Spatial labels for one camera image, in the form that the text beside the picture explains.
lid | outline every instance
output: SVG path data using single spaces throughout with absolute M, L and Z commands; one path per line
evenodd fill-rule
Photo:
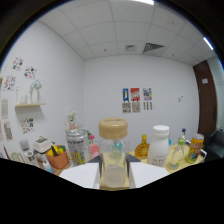
M 155 134 L 155 135 L 161 135 L 161 136 L 167 135 L 168 136 L 169 131 L 170 131 L 170 128 L 165 125 L 156 125 L 153 127 L 153 134 Z
M 128 122 L 120 117 L 104 118 L 99 122 L 99 134 L 104 139 L 122 139 L 128 134 Z
M 179 139 L 179 141 L 178 141 L 178 145 L 183 145 L 184 144 L 184 139 Z

ceiling vent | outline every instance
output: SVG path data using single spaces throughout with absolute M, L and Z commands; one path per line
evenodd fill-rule
M 134 51 L 134 50 L 135 50 L 135 45 L 127 45 L 127 46 L 125 47 L 125 50 L 126 50 L 126 51 Z
M 143 54 L 161 57 L 166 51 L 166 49 L 167 47 L 162 45 L 147 43 L 145 45 Z

white cap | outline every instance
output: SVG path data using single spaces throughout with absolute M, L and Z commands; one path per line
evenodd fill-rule
M 153 134 L 155 135 L 169 135 L 170 128 L 165 125 L 156 125 L 153 127 Z

wall shelf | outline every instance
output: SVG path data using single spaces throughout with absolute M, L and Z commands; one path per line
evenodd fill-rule
M 18 104 L 15 107 L 33 107 L 33 106 L 42 106 L 46 105 L 45 103 L 37 103 L 37 104 Z

bottle label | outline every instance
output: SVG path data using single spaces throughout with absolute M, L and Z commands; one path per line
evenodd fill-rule
M 149 158 L 149 164 L 159 167 L 164 167 L 166 163 L 167 155 L 156 156 L 154 158 Z

